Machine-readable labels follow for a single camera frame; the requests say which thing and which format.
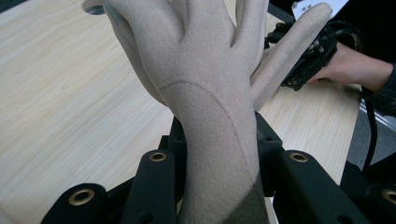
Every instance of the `wood grain surface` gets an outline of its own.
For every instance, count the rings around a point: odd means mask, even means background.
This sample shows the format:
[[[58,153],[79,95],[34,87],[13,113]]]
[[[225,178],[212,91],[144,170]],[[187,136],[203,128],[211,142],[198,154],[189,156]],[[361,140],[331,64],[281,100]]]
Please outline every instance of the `wood grain surface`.
[[[172,114],[140,84],[106,15],[81,4],[30,0],[0,14],[0,211],[14,223],[39,223],[77,184],[116,187],[170,130]],[[285,148],[339,182],[359,103],[356,87],[320,82],[279,89],[261,113]]]

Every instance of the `black sleeve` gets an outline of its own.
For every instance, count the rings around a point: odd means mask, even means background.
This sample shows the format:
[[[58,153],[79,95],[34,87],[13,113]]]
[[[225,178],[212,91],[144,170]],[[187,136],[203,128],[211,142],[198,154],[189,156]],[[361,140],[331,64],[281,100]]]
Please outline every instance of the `black sleeve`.
[[[362,88],[364,100],[372,103],[374,108],[383,115],[396,116],[396,64],[384,87],[378,92],[371,92]]]

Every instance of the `beige glove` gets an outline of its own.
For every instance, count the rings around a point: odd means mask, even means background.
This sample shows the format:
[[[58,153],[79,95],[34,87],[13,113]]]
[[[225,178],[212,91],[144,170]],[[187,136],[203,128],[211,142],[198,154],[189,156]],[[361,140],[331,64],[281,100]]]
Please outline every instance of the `beige glove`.
[[[223,0],[105,3],[142,84],[183,125],[188,160],[180,223],[266,221],[250,76],[262,61],[267,6],[237,1],[235,28]],[[272,66],[264,60],[257,80],[265,64]]]

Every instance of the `white object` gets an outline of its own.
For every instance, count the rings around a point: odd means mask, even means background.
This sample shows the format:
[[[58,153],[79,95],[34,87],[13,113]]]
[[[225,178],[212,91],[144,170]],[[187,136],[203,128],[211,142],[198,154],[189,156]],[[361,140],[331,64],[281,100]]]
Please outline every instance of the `white object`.
[[[327,3],[332,9],[331,19],[337,15],[337,13],[343,8],[343,6],[347,3],[348,0],[304,0],[300,2],[294,2],[291,6],[291,10],[293,11],[294,18],[298,20],[301,15],[303,15],[309,8],[319,4],[319,3]]]

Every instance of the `brass grommet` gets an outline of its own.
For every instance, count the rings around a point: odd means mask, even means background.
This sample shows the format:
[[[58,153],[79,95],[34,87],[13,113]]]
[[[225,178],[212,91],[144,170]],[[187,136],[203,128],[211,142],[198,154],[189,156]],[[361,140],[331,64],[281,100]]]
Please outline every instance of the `brass grommet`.
[[[84,197],[80,199],[78,198],[78,195],[81,196],[81,194],[84,194]],[[94,195],[95,192],[92,189],[79,189],[78,191],[74,192],[72,196],[70,196],[69,203],[74,206],[79,206],[89,202]]]
[[[391,189],[383,189],[382,196],[390,203],[396,204],[396,191]]]
[[[151,161],[164,161],[166,159],[166,154],[163,152],[154,152],[149,156]]]
[[[308,158],[305,155],[297,152],[291,153],[290,158],[297,162],[308,162]]]

